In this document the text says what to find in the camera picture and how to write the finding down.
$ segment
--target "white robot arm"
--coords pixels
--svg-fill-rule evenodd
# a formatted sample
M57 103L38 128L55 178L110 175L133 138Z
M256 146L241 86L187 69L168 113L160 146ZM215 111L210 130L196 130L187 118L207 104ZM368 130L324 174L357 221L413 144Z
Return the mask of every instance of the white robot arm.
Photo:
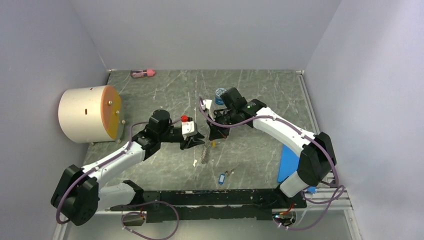
M205 143L191 117L182 116L181 121L181 127L174 127L169 112L162 109L154 111L145 128L120 149L81 168L75 165L66 168L50 203L79 226L96 211L143 202L144 190L130 180L114 186L105 185L124 170L148 159L161 148L161 143L180 143L181 150Z
M246 124L271 135L299 157L297 171L278 187L285 198L292 198L309 186L317 186L331 170L327 157L311 141L318 142L328 152L333 164L336 164L331 139L324 132L315 135L297 127L257 99L247 102L234 87L220 97L226 109L214 110L212 100L199 102L210 128L209 140L226 138L230 127Z

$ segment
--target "blue foam block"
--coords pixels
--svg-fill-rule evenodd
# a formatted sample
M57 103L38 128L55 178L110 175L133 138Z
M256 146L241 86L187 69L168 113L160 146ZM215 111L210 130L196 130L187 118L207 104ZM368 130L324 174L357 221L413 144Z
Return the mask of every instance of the blue foam block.
M281 161L279 164L279 171L277 182L281 183L288 176L292 175L299 165L299 157L286 145L282 146ZM315 187L311 186L307 189L310 193L315 193Z

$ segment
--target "cylindrical container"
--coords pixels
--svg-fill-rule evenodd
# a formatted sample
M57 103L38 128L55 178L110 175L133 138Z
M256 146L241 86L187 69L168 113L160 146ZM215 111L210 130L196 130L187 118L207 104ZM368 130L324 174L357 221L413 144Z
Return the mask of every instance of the cylindrical container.
M156 74L156 71L153 69L146 70L131 70L130 75L133 79L144 78L144 77L153 77Z
M224 105L223 100L221 99L221 95L226 91L225 88L218 88L217 90L215 90L215 103L218 105Z
M65 135L75 143L108 142L124 130L121 97L110 85L66 90L58 117Z

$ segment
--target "gray wall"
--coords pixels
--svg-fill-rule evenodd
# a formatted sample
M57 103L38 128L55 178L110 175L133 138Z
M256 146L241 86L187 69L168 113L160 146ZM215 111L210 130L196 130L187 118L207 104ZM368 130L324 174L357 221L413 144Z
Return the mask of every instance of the gray wall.
M343 0L306 68L365 240L424 238L423 13Z
M71 0L109 69L305 69L340 0Z
M68 0L0 3L0 239L51 239L50 198L65 167L83 162L57 117L66 89L107 71Z

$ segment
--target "marble surface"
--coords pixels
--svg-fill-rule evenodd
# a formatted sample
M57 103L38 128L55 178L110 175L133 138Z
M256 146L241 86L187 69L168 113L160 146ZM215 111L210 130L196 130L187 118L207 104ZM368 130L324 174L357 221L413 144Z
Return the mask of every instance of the marble surface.
M90 164L121 147L132 123L147 121L156 109L169 111L171 118L193 117L198 131L208 137L209 127L197 109L198 97L214 99L217 88L237 87L242 96L266 103L295 125L312 131L312 122L295 71L289 70L159 70L154 77L130 77L130 71L112 71L108 81L119 92L127 122L122 143L102 142L90 146L85 164ZM142 130L136 126L134 133ZM178 143L162 143L146 161L134 165L107 185L130 179L145 190L207 190L275 188L282 144L257 129L243 125L232 128L227 139L180 150ZM223 185L220 174L234 169Z

